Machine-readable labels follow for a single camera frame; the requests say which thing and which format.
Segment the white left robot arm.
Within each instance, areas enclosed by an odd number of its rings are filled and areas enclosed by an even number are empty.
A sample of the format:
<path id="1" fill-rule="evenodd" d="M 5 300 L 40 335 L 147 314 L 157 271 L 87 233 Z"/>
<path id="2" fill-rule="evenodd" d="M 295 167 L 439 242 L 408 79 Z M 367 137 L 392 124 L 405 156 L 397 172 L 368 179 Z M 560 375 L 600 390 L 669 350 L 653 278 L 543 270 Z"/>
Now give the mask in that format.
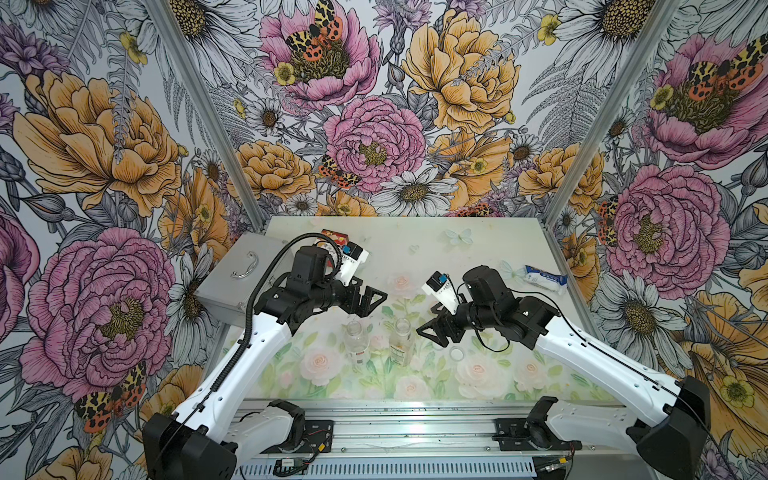
<path id="1" fill-rule="evenodd" d="M 365 318 L 387 298 L 356 277 L 369 256 L 355 243 L 338 246 L 317 234 L 302 246 L 290 271 L 271 286 L 274 258 L 246 304 L 237 344 L 172 413 L 155 413 L 142 430 L 151 479 L 230 479 L 252 457 L 271 448 L 293 450 L 304 438 L 304 410 L 274 400 L 242 421 L 235 416 L 251 386 L 309 318 L 338 307 Z"/>

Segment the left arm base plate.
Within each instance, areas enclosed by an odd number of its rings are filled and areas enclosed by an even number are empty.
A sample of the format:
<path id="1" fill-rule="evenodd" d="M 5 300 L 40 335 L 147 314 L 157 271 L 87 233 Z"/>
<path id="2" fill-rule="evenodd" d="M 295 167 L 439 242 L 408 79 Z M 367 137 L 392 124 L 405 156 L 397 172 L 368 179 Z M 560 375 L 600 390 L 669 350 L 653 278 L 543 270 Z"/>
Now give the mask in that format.
<path id="1" fill-rule="evenodd" d="M 315 452 L 327 454 L 332 451 L 335 422 L 330 419 L 306 420 L 299 443 L 290 446 L 287 443 L 272 446 L 263 454 L 306 454 Z"/>

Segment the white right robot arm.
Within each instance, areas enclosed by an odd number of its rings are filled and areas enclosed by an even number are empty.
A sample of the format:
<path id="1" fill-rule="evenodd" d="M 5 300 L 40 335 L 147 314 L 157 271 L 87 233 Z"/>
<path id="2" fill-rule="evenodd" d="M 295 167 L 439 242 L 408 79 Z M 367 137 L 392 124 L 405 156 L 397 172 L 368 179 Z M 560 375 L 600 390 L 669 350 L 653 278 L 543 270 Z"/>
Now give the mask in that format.
<path id="1" fill-rule="evenodd" d="M 437 305 L 418 334 L 441 347 L 465 332 L 493 329 L 505 340 L 551 357 L 606 390 L 621 404 L 615 413 L 563 406 L 542 399 L 531 411 L 559 439 L 619 447 L 670 479 L 693 479 L 710 437 L 708 388 L 647 367 L 573 325 L 539 293 L 510 289 L 497 270 L 481 265 L 463 276 L 467 295 L 450 277 L 434 272 L 423 284 Z"/>

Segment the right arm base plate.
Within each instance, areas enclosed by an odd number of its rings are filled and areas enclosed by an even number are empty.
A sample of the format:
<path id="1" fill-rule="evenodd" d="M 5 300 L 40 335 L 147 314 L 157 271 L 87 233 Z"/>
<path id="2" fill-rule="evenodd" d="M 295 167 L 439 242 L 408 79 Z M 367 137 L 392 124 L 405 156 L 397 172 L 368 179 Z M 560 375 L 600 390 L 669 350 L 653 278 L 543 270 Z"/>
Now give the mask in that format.
<path id="1" fill-rule="evenodd" d="M 501 418 L 494 421 L 492 440 L 501 451 L 511 452 L 575 452 L 582 443 L 559 439 L 545 423 L 529 423 L 523 418 Z"/>

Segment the white bottle cap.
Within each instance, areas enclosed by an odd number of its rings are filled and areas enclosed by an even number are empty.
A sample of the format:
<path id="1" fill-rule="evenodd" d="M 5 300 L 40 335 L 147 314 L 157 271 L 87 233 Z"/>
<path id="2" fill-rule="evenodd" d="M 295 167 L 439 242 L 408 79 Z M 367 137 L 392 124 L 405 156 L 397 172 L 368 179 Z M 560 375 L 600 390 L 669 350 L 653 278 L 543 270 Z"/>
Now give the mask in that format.
<path id="1" fill-rule="evenodd" d="M 452 348 L 449 355 L 450 358 L 456 362 L 461 361 L 465 357 L 463 350 L 460 348 Z"/>

